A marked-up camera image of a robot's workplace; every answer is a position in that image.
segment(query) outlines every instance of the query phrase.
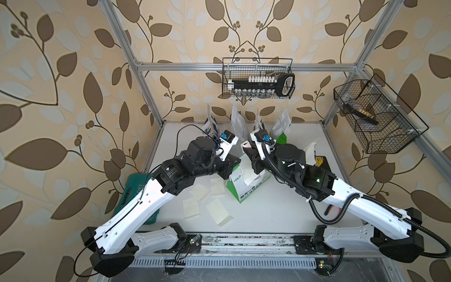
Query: black cylindrical motor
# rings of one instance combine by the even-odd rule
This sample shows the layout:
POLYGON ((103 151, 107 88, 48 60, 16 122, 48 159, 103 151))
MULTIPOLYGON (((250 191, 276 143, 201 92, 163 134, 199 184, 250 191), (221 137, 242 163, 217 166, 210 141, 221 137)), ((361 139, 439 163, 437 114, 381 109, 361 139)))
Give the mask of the black cylindrical motor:
POLYGON ((277 147, 275 155, 277 167, 285 173, 294 171, 296 162, 305 165, 305 152, 293 144, 280 145, 277 147))

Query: wire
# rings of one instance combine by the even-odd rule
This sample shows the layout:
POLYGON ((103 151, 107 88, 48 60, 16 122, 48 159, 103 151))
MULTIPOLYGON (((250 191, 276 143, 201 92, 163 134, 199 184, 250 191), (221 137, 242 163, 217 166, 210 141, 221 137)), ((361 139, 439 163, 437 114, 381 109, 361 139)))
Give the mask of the wire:
POLYGON ((203 131, 202 128, 198 127, 197 125, 185 125, 184 127, 180 128, 179 131, 177 132, 177 137, 175 138, 176 142, 175 142, 175 154, 174 154, 174 157, 177 156, 177 148, 179 146, 179 133, 180 133, 180 131, 183 128, 188 127, 188 126, 195 126, 195 127, 199 128, 199 130, 202 131, 204 134, 206 134, 208 137, 210 137, 213 140, 213 142, 215 142, 215 144, 218 144, 218 142, 215 141, 213 139, 213 137, 211 137, 207 132, 203 131))
MULTIPOLYGON (((267 160, 269 166, 273 169, 273 171, 282 179, 285 180, 285 182, 288 185, 291 185, 293 187, 296 187, 304 197, 309 198, 309 194, 307 193, 307 191, 305 190, 305 188, 292 181, 288 176, 286 176, 283 172, 281 172, 277 166, 275 165, 275 163, 273 162, 273 160, 270 158, 269 153, 266 149, 266 142, 262 142, 262 149, 263 149, 263 154, 265 155, 265 159, 267 160)), ((351 204, 351 202, 354 199, 357 198, 362 198, 368 201, 371 201, 381 207, 383 207, 384 209, 386 209, 387 211, 391 212, 394 216, 402 219, 403 221, 407 222, 408 224, 410 224, 413 227, 416 227, 417 229, 421 230, 422 232, 424 232, 425 234, 429 235, 430 237, 432 237, 433 239, 435 239, 437 242, 439 242, 444 248, 445 251, 443 253, 439 253, 439 254, 435 254, 435 253, 428 253, 428 252, 422 252, 420 255, 424 256, 424 257, 428 257, 428 258, 434 258, 434 259, 446 259, 451 257, 451 246, 445 241, 443 240, 439 235, 435 234, 434 232, 430 231, 429 229, 417 224, 416 222, 403 217, 403 215, 401 213, 399 213, 398 211, 396 211, 395 209, 393 209, 392 207, 390 207, 389 205, 387 205, 386 203, 382 203, 379 202, 378 200, 376 200, 373 197, 370 197, 366 194, 363 194, 362 196, 360 196, 360 194, 355 193, 355 194, 351 194, 345 201, 345 203, 343 204, 343 207, 341 208, 341 211, 338 213, 337 217, 335 217, 332 220, 326 220, 324 218, 321 217, 321 215, 318 213, 318 210, 316 210, 315 204, 313 203, 313 200, 310 199, 308 201, 308 203, 310 204, 310 208, 312 209, 314 215, 316 216, 316 218, 323 224, 335 224, 337 222, 339 222, 343 216, 345 215, 349 205, 351 204)))

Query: black wire basket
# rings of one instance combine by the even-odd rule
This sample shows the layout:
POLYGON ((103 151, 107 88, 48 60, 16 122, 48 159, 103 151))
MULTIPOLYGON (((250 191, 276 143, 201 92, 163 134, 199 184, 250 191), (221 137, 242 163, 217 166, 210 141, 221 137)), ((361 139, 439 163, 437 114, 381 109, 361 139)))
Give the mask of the black wire basket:
POLYGON ((295 90, 292 59, 223 58, 222 96, 290 99, 295 90))
POLYGON ((429 127, 384 83, 397 96, 397 102, 391 102, 381 91, 382 81, 379 76, 373 76, 370 80, 357 79, 337 86, 334 88, 334 100, 366 153, 396 154, 429 127), (408 111, 400 109, 399 104, 408 111))

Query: tissue box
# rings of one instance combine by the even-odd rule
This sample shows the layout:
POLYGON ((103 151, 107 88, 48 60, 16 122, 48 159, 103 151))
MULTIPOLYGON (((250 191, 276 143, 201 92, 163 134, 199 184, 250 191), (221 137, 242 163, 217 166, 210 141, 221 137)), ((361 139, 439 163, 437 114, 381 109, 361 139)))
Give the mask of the tissue box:
POLYGON ((246 185, 241 175, 239 165, 235 166, 230 174, 230 181, 225 185, 227 189, 235 196, 238 202, 243 202, 253 191, 255 191, 263 182, 269 179, 269 173, 263 170, 258 178, 246 185))

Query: black cable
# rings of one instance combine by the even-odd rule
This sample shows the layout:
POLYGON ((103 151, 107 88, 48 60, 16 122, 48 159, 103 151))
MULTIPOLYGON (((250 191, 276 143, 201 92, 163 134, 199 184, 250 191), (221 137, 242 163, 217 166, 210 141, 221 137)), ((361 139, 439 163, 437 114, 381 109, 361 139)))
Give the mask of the black cable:
MULTIPOLYGON (((296 187, 304 197, 309 198, 310 196, 307 194, 307 192, 305 191, 305 188, 302 185, 299 185, 298 183, 292 181, 288 176, 286 176, 283 172, 281 172, 277 166, 275 165, 275 163, 272 161, 272 159, 269 157, 268 151, 266 149, 266 142, 262 142, 262 149, 263 149, 263 154, 265 155, 265 159, 267 160, 268 164, 270 165, 271 169, 273 169, 273 171, 282 179, 285 180, 285 182, 288 185, 291 185, 293 187, 296 187)), ((416 222, 402 216, 401 213, 399 213, 398 211, 396 211, 395 209, 393 209, 392 207, 390 207, 389 205, 387 205, 386 203, 382 203, 379 202, 378 200, 376 200, 373 197, 370 197, 366 194, 362 194, 362 196, 360 196, 360 194, 358 193, 354 193, 351 194, 345 201, 345 203, 343 204, 343 207, 341 208, 341 211, 338 213, 337 217, 335 217, 332 220, 326 220, 324 218, 321 217, 321 215, 318 213, 318 211, 316 210, 315 204, 313 203, 313 200, 310 199, 308 201, 308 203, 310 204, 310 207, 313 211, 313 214, 316 216, 316 218, 323 224, 335 224, 337 222, 339 222, 343 216, 345 215, 349 205, 351 204, 351 201, 357 198, 362 198, 368 201, 371 201, 373 203, 376 203, 377 205, 383 207, 384 209, 386 209, 387 211, 391 212, 394 216, 398 217, 398 218, 402 218, 403 221, 407 222, 408 224, 410 224, 411 226, 416 227, 417 229, 421 230, 422 232, 424 232, 425 234, 431 236, 433 239, 435 239, 437 242, 439 242, 444 248, 445 251, 443 253, 439 253, 439 254, 435 254, 435 253, 428 253, 428 252, 422 252, 421 256, 424 257, 428 257, 428 258, 434 258, 434 259, 446 259, 451 257, 451 246, 445 241, 443 240, 439 235, 435 234, 434 232, 430 231, 429 229, 417 224, 416 222)))
POLYGON ((210 137, 210 138, 213 140, 213 142, 215 142, 216 144, 218 144, 217 141, 215 141, 215 140, 213 139, 213 137, 211 137, 207 132, 203 131, 202 128, 198 127, 197 125, 185 125, 184 127, 180 128, 179 131, 177 132, 177 137, 175 138, 176 141, 175 141, 175 154, 174 154, 174 157, 177 156, 177 148, 178 148, 178 146, 179 146, 179 133, 180 133, 180 131, 181 131, 183 128, 188 127, 188 126, 195 126, 195 127, 199 128, 199 130, 202 131, 204 134, 206 134, 208 137, 210 137))
POLYGON ((327 271, 327 272, 324 273, 324 274, 321 274, 321 273, 318 273, 318 274, 321 275, 321 276, 330 276, 332 273, 334 273, 334 272, 338 269, 338 267, 339 267, 340 264, 341 264, 341 261, 343 260, 343 256, 344 256, 344 255, 345 255, 345 249, 344 249, 344 248, 341 248, 341 249, 340 249, 340 257, 338 258, 337 263, 334 264, 334 266, 332 267, 332 269, 331 269, 330 271, 327 271))

